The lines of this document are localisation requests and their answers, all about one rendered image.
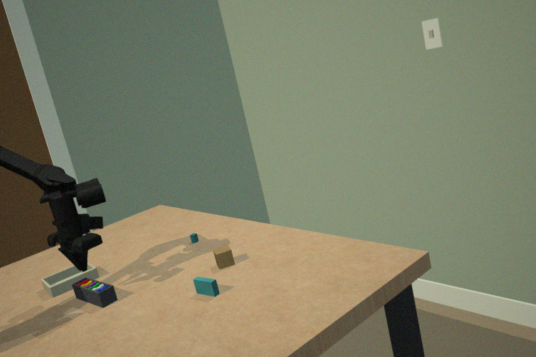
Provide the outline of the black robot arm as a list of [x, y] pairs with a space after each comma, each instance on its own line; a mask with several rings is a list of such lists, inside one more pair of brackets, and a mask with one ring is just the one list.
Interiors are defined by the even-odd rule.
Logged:
[[[32, 180], [44, 191], [40, 203], [49, 202], [54, 218], [71, 215], [77, 211], [74, 197], [79, 206], [88, 208], [106, 202], [97, 178], [83, 183], [76, 183], [65, 171], [54, 165], [37, 164], [0, 146], [0, 166]], [[81, 225], [85, 234], [93, 229], [102, 229], [102, 217], [81, 215]]]

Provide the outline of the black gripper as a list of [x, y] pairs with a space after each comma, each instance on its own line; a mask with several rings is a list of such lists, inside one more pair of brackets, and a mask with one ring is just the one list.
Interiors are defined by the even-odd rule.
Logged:
[[[96, 233], [84, 235], [80, 219], [82, 214], [75, 213], [54, 218], [52, 224], [57, 226], [58, 232], [48, 236], [49, 247], [60, 244], [58, 249], [79, 271], [87, 271], [88, 250], [101, 245], [101, 236]], [[84, 236], [83, 236], [84, 235]]]

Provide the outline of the brown cube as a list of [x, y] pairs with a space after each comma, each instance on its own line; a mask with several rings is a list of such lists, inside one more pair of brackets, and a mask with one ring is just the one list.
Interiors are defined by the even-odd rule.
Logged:
[[235, 265], [232, 250], [229, 248], [228, 245], [215, 249], [213, 250], [213, 252], [217, 266], [220, 270]]

